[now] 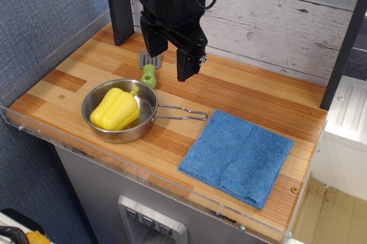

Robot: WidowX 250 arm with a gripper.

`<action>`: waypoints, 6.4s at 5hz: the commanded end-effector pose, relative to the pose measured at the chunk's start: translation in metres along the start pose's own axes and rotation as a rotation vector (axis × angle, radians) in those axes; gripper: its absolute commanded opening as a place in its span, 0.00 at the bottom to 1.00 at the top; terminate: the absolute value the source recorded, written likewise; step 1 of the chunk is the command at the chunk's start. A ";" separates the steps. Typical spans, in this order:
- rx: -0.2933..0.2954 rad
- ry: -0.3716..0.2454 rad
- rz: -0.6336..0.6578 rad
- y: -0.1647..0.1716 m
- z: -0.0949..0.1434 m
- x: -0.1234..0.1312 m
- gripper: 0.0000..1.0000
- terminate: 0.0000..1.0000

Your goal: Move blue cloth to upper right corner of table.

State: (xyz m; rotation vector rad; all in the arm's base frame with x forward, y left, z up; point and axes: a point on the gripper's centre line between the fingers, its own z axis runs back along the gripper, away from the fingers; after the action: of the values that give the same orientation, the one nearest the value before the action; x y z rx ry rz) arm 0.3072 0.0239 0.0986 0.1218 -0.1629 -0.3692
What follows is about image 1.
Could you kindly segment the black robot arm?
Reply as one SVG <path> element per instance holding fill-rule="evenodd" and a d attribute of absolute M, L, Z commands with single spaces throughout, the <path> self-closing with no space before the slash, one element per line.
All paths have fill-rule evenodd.
<path fill-rule="evenodd" d="M 172 43 L 177 48 L 177 79 L 199 73 L 208 40 L 200 26 L 206 0 L 140 0 L 140 26 L 146 49 L 155 57 Z"/>

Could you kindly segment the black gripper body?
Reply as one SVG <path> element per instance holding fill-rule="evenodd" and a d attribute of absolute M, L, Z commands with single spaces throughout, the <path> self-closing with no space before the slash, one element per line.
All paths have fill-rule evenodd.
<path fill-rule="evenodd" d="M 161 27 L 162 34 L 177 49 L 189 48 L 198 54 L 199 64 L 206 61 L 208 40 L 200 19 L 206 10 L 206 0 L 140 0 L 140 16 L 146 16 Z"/>

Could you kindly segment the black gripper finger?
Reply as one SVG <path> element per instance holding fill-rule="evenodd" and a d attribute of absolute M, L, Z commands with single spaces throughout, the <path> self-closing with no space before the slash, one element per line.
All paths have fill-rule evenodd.
<path fill-rule="evenodd" d="M 140 26 L 146 49 L 151 57 L 155 57 L 168 49 L 168 40 L 162 34 L 161 27 L 146 16 L 140 17 Z"/>
<path fill-rule="evenodd" d="M 198 54 L 189 48 L 179 48 L 177 50 L 177 79 L 185 82 L 191 76 L 198 74 L 200 65 Z"/>

